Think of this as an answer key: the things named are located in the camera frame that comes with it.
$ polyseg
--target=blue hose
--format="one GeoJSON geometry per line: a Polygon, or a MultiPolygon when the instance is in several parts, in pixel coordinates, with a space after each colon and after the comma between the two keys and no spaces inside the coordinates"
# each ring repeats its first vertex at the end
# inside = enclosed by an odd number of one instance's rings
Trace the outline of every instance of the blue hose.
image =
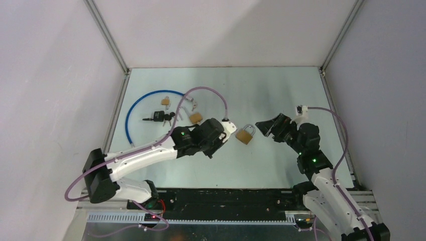
{"type": "Polygon", "coordinates": [[[133,146],[133,141],[132,141],[132,139],[130,138],[130,135],[129,135],[129,117],[130,117],[130,113],[132,112],[132,110],[133,110],[133,108],[141,101],[141,100],[143,100],[144,98],[146,98],[146,97],[148,97],[148,96],[150,96],[150,95],[152,95],[152,94],[157,94],[157,93],[172,93],[172,94],[178,94],[178,95],[180,95],[180,96],[183,96],[184,94],[183,93],[180,93],[180,92],[177,92],[177,91],[174,91],[174,90],[166,90],[166,89],[162,89],[162,90],[156,90],[156,91],[152,91],[152,92],[149,92],[149,93],[147,93],[147,94],[145,94],[144,96],[142,96],[142,97],[140,97],[138,100],[136,100],[135,101],[135,103],[133,103],[132,104],[132,107],[130,107],[130,109],[129,109],[129,112],[127,112],[127,116],[126,116],[126,123],[125,123],[125,125],[124,125],[124,128],[125,128],[125,130],[126,130],[126,136],[127,136],[127,140],[129,141],[129,143],[130,143],[130,145],[132,145],[133,146]]]}

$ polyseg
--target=brass padlock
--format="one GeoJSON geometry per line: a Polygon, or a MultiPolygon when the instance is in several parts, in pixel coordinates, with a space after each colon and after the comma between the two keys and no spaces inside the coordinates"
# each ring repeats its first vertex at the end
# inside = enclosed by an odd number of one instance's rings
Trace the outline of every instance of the brass padlock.
{"type": "Polygon", "coordinates": [[[198,124],[202,121],[202,115],[200,113],[195,113],[189,116],[189,120],[192,124],[198,124]]]}
{"type": "Polygon", "coordinates": [[[166,110],[170,108],[170,99],[168,96],[161,100],[161,105],[166,106],[166,110]]]}
{"type": "Polygon", "coordinates": [[[239,130],[235,136],[238,140],[240,140],[240,142],[247,145],[252,140],[255,132],[256,128],[253,125],[248,124],[241,130],[239,130]],[[246,131],[247,128],[251,128],[253,131],[249,133],[248,131],[246,131]]]}

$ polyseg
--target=metal table surface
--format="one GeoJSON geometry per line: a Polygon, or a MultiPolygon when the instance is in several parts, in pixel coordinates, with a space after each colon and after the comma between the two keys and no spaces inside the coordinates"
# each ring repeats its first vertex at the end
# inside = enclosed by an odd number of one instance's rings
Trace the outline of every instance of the metal table surface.
{"type": "MultiPolygon", "coordinates": [[[[238,127],[266,121],[280,112],[294,118],[295,107],[300,104],[330,108],[316,67],[136,68],[132,69],[117,113],[110,151],[131,147],[124,123],[129,108],[142,95],[160,89],[185,93],[197,86],[208,86],[221,93],[228,102],[229,119],[238,127]]],[[[169,131],[169,124],[163,127],[142,121],[154,111],[165,109],[160,105],[165,96],[171,101],[167,112],[175,111],[181,96],[166,93],[149,96],[133,109],[129,133],[136,146],[169,131]]],[[[204,118],[223,118],[224,105],[213,93],[194,91],[190,96],[198,102],[195,111],[204,118]]],[[[185,105],[190,110],[190,103],[185,105]]],[[[191,125],[184,112],[182,116],[184,120],[177,124],[191,125]]],[[[321,150],[335,165],[343,150],[333,117],[325,111],[311,110],[308,121],[319,126],[321,150]]],[[[275,143],[257,132],[247,146],[232,137],[211,160],[198,153],[156,163],[127,177],[137,181],[149,179],[162,188],[291,188],[307,181],[305,175],[300,174],[296,159],[297,153],[286,144],[275,143]]],[[[353,187],[346,162],[340,166],[337,176],[345,187],[353,187]]]]}

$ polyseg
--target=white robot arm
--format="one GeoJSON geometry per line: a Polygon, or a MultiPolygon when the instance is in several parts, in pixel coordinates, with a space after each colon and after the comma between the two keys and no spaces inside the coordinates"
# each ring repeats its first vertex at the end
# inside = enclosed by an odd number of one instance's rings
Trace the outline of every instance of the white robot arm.
{"type": "Polygon", "coordinates": [[[237,130],[232,122],[228,120],[220,122],[214,118],[194,126],[192,130],[190,128],[192,127],[176,127],[170,136],[157,146],[154,144],[164,136],[144,147],[106,155],[100,149],[93,150],[83,172],[102,162],[107,164],[84,178],[90,202],[100,203],[111,198],[129,199],[145,204],[150,203],[150,199],[156,202],[158,193],[153,182],[149,180],[137,182],[125,176],[140,168],[183,156],[192,156],[197,152],[204,152],[206,156],[212,158],[213,153],[237,130]]]}
{"type": "Polygon", "coordinates": [[[320,150],[319,128],[303,123],[307,116],[302,107],[297,112],[296,122],[280,113],[256,126],[264,136],[272,134],[274,141],[285,142],[299,154],[297,166],[309,179],[293,187],[299,204],[312,211],[334,237],[344,241],[369,240],[368,229],[375,241],[389,241],[386,225],[375,224],[333,175],[333,165],[320,150]]]}

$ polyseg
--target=purple cable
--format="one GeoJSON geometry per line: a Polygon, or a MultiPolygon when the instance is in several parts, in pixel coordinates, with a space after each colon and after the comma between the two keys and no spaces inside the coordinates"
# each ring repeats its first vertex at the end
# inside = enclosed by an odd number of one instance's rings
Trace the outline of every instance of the purple cable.
{"type": "Polygon", "coordinates": [[[327,235],[327,237],[329,238],[329,240],[330,240],[330,241],[333,241],[333,240],[332,240],[332,237],[330,237],[330,235],[329,235],[328,233],[326,233],[325,231],[322,231],[322,230],[321,230],[321,229],[319,229],[319,228],[317,228],[316,230],[317,230],[317,231],[319,231],[319,232],[322,232],[322,233],[323,233],[323,234],[325,234],[325,235],[327,235]]]}
{"type": "MultiPolygon", "coordinates": [[[[210,90],[211,92],[213,92],[213,93],[215,93],[215,94],[217,94],[221,99],[222,99],[222,101],[224,102],[224,105],[225,105],[225,117],[224,117],[224,119],[228,119],[228,104],[227,104],[227,102],[226,102],[226,100],[225,100],[225,98],[219,93],[219,92],[217,92],[216,90],[214,90],[214,89],[212,89],[212,88],[210,88],[210,87],[205,87],[205,86],[200,86],[200,87],[195,87],[195,88],[192,88],[192,89],[190,89],[190,90],[188,90],[188,92],[180,99],[180,101],[179,101],[179,104],[177,105],[177,109],[176,109],[176,115],[178,115],[179,114],[179,111],[180,111],[180,107],[181,107],[181,105],[182,105],[182,103],[183,103],[183,100],[185,100],[185,98],[189,95],[189,93],[191,93],[191,92],[193,92],[194,90],[198,90],[198,89],[206,89],[206,90],[210,90]]],[[[71,189],[81,180],[81,179],[83,179],[85,176],[87,176],[87,175],[89,175],[90,173],[92,173],[93,171],[95,171],[95,170],[97,170],[97,169],[99,169],[99,168],[101,168],[101,167],[103,167],[103,166],[106,166],[107,164],[109,164],[109,163],[112,163],[112,162],[114,162],[114,161],[116,161],[116,160],[120,160],[120,159],[123,159],[123,158],[126,158],[126,157],[129,157],[129,156],[132,156],[132,155],[134,155],[134,154],[138,154],[138,153],[140,153],[140,152],[144,152],[144,151],[147,151],[147,150],[149,150],[149,149],[151,149],[151,148],[153,148],[153,147],[156,147],[156,146],[159,146],[160,144],[162,144],[163,142],[165,142],[166,141],[166,139],[167,138],[169,138],[170,137],[170,135],[172,135],[172,131],[173,131],[173,129],[175,128],[175,126],[176,126],[176,122],[177,122],[177,118],[174,118],[174,120],[173,120],[173,124],[172,124],[172,127],[170,128],[170,131],[167,133],[167,135],[165,136],[165,137],[163,137],[160,141],[158,141],[158,142],[156,142],[154,145],[152,145],[152,146],[147,146],[147,147],[142,147],[142,148],[140,148],[140,149],[137,149],[137,150],[135,150],[135,151],[132,151],[132,152],[129,152],[129,153],[124,153],[123,155],[121,155],[121,156],[117,156],[117,157],[115,157],[114,159],[111,159],[111,160],[109,160],[109,161],[106,161],[106,162],[103,162],[103,163],[101,163],[101,164],[99,164],[99,165],[96,165],[96,166],[94,166],[94,167],[92,167],[92,168],[90,168],[89,170],[87,170],[86,172],[84,172],[83,174],[81,174],[79,177],[77,177],[77,179],[75,179],[72,183],[71,183],[71,185],[69,185],[69,187],[67,188],[67,190],[65,191],[65,200],[67,200],[67,201],[69,201],[69,202],[76,202],[76,201],[81,201],[81,200],[83,200],[83,199],[86,199],[86,198],[88,198],[89,196],[88,195],[86,195],[86,196],[83,196],[83,197],[79,197],[79,198],[70,198],[69,197],[69,193],[70,193],[70,191],[71,191],[71,189]]]]}
{"type": "Polygon", "coordinates": [[[334,183],[335,187],[337,188],[337,190],[340,192],[340,194],[343,196],[343,198],[346,200],[346,202],[349,204],[349,206],[352,208],[352,210],[355,212],[356,216],[359,217],[359,220],[362,223],[362,225],[364,226],[364,228],[365,228],[365,230],[366,230],[366,232],[368,234],[368,237],[370,238],[370,241],[374,241],[373,235],[372,235],[370,229],[368,228],[367,223],[361,217],[362,214],[353,205],[353,203],[350,201],[349,197],[343,192],[343,189],[340,187],[340,185],[336,185],[337,184],[337,179],[336,179],[337,169],[340,166],[340,164],[343,162],[343,159],[345,158],[345,155],[348,152],[348,147],[349,147],[348,129],[346,128],[346,125],[343,122],[342,118],[337,113],[335,113],[334,111],[332,111],[330,109],[327,109],[327,108],[323,108],[323,107],[308,107],[308,109],[319,109],[319,110],[327,111],[327,112],[331,113],[332,115],[334,115],[337,118],[337,120],[339,120],[339,122],[342,124],[343,131],[345,132],[345,148],[343,150],[342,157],[340,157],[339,161],[337,162],[336,166],[333,169],[333,174],[332,174],[333,183],[334,183]]]}
{"type": "Polygon", "coordinates": [[[159,214],[157,214],[157,213],[153,213],[153,212],[151,212],[151,211],[147,210],[147,209],[146,209],[146,208],[144,208],[142,205],[138,204],[136,201],[133,201],[133,203],[134,203],[134,204],[136,204],[136,206],[137,206],[138,208],[140,208],[140,209],[144,210],[145,212],[149,213],[150,215],[157,216],[157,217],[158,217],[161,221],[163,221],[163,222],[166,224],[166,226],[165,226],[165,227],[162,227],[162,228],[159,228],[159,229],[155,229],[155,228],[153,228],[153,227],[146,227],[146,226],[143,226],[143,225],[141,225],[141,224],[132,224],[132,225],[125,226],[125,227],[123,227],[123,228],[120,228],[119,230],[116,230],[116,231],[114,231],[114,232],[110,232],[110,233],[107,233],[107,234],[101,234],[101,235],[98,235],[98,234],[92,234],[92,233],[89,233],[89,235],[90,235],[90,236],[93,236],[93,237],[97,237],[97,238],[109,237],[109,236],[112,236],[112,235],[114,235],[114,234],[116,234],[116,233],[119,233],[119,232],[121,232],[121,231],[123,231],[123,230],[126,230],[126,229],[128,229],[128,228],[132,228],[132,227],[139,227],[139,228],[142,228],[142,227],[143,227],[144,229],[146,229],[146,230],[151,230],[151,231],[163,231],[163,230],[166,230],[166,229],[168,229],[168,228],[169,228],[169,222],[167,222],[167,220],[166,220],[166,219],[164,219],[162,216],[160,216],[160,215],[159,215],[159,214]]]}
{"type": "Polygon", "coordinates": [[[315,241],[318,241],[318,237],[316,236],[316,220],[317,219],[318,219],[317,217],[313,218],[313,235],[315,235],[315,241]]]}

